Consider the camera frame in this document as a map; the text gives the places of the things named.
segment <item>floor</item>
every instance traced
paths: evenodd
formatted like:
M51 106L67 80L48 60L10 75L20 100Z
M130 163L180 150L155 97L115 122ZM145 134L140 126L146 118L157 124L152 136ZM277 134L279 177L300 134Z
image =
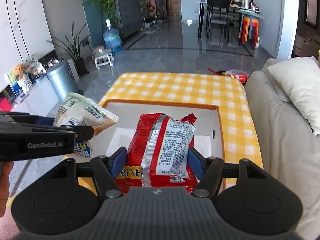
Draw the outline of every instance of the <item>floor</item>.
M261 49L251 50L251 43L239 45L239 29L230 28L230 40L213 29L212 37L205 40L205 31L198 39L198 25L182 24L180 19L169 19L157 24L153 34L136 33L115 55L115 64L95 68L86 60L89 74L78 82L84 96L99 102L114 81L126 72L174 72L212 74L215 71L240 69L251 74L260 70L268 59ZM54 117L59 105L49 114ZM15 195L62 160L61 156L15 162L10 174L10 193Z

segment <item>nutrition label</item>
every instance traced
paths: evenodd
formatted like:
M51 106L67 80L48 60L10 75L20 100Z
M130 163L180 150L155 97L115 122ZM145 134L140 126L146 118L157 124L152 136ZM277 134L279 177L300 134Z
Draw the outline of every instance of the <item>nutrition label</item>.
M190 122L169 120L158 157L156 175L187 176L188 147L193 133Z

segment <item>wooden cabinet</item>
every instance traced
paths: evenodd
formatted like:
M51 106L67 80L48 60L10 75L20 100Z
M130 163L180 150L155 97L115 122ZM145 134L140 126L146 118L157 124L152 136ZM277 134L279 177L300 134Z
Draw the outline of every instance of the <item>wooden cabinet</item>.
M116 16L121 20L117 27L122 39L143 27L140 0L116 0Z

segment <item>blue water bottle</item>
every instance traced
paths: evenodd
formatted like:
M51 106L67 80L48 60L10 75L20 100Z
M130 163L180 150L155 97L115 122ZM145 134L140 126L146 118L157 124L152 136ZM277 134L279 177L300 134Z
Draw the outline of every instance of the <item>blue water bottle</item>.
M103 34L104 46L106 49L111 49L113 53L118 52L122 49L119 31L111 27L110 19L107 19L106 22L108 28Z

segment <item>gray trash can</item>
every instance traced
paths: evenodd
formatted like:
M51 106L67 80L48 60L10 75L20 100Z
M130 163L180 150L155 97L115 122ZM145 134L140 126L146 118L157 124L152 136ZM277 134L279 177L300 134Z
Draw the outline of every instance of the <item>gray trash can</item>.
M67 93L79 93L78 85L73 78L73 74L67 60L49 68L47 70L47 76L61 102L66 97Z

